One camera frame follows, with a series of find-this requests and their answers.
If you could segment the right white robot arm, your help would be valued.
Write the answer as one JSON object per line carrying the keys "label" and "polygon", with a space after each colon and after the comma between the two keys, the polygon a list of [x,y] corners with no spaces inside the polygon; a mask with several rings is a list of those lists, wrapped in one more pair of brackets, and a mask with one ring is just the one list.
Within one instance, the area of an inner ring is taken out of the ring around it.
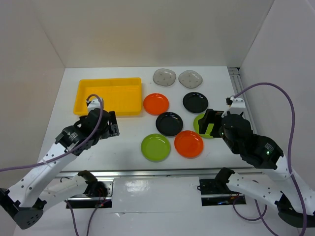
{"label": "right white robot arm", "polygon": [[242,114],[207,109],[198,121],[204,134],[213,124],[211,135],[222,138],[233,154],[267,175],[275,188],[247,180],[229,168],[222,168],[215,177],[215,188],[256,198],[278,212],[279,217],[296,228],[315,226],[315,192],[301,177],[289,169],[288,158],[271,138],[254,134],[251,124]]}

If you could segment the green plate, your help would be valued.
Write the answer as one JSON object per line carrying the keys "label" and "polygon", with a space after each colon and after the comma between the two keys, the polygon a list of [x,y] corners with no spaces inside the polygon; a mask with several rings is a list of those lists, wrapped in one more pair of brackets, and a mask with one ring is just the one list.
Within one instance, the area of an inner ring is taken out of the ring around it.
{"label": "green plate", "polygon": [[170,154],[169,140],[161,134],[150,134],[141,143],[142,155],[151,162],[162,162]]}
{"label": "green plate", "polygon": [[199,133],[199,124],[198,124],[198,121],[200,119],[202,119],[204,117],[204,113],[203,114],[199,114],[195,117],[194,121],[193,121],[193,127],[194,127],[194,130],[197,134],[199,134],[202,138],[205,138],[205,139],[212,139],[213,136],[211,136],[211,131],[213,129],[213,126],[214,124],[213,123],[209,123],[208,126],[207,126],[207,130],[205,132],[205,134],[200,134]]}

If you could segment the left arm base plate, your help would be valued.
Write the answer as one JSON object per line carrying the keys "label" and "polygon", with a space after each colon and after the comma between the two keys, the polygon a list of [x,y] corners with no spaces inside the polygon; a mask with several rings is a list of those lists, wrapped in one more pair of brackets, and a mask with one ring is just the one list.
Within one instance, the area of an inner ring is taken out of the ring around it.
{"label": "left arm base plate", "polygon": [[74,195],[67,201],[74,209],[92,209],[99,204],[100,208],[111,208],[113,187],[113,179],[99,179],[92,192]]}

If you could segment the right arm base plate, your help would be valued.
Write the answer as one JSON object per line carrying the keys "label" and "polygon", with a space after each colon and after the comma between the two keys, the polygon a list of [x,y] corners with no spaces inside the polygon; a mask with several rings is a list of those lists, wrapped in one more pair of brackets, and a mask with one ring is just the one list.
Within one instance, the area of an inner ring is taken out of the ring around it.
{"label": "right arm base plate", "polygon": [[236,201],[237,205],[246,204],[243,194],[221,187],[215,179],[200,179],[197,190],[200,191],[203,207],[232,205],[235,199],[238,199]]}

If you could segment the orange plate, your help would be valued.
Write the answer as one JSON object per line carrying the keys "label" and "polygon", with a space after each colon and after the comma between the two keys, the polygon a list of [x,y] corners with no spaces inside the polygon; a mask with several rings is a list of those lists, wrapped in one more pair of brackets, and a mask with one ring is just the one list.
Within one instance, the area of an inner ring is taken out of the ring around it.
{"label": "orange plate", "polygon": [[168,110],[169,100],[163,94],[152,93],[145,97],[143,107],[148,114],[158,116]]}
{"label": "orange plate", "polygon": [[184,130],[175,137],[174,147],[182,157],[192,159],[202,153],[204,144],[199,134]]}

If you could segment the black plate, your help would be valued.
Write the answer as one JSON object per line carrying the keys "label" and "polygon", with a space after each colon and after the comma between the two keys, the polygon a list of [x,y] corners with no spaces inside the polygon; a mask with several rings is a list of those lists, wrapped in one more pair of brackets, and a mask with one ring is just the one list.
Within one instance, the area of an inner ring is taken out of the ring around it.
{"label": "black plate", "polygon": [[179,134],[183,129],[182,118],[174,112],[165,112],[156,119],[156,128],[159,133],[167,137]]}
{"label": "black plate", "polygon": [[191,113],[198,114],[208,108],[208,99],[199,92],[187,93],[183,98],[183,106]]}

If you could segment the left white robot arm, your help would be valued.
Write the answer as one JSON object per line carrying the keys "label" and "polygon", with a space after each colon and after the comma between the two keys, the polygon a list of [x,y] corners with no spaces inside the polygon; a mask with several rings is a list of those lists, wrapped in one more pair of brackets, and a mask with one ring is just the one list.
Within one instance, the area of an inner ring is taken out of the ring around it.
{"label": "left white robot arm", "polygon": [[76,195],[105,198],[104,183],[89,171],[54,186],[49,183],[83,151],[99,140],[119,135],[116,114],[95,108],[62,130],[46,155],[20,181],[0,190],[0,205],[25,230],[36,224],[45,211]]}

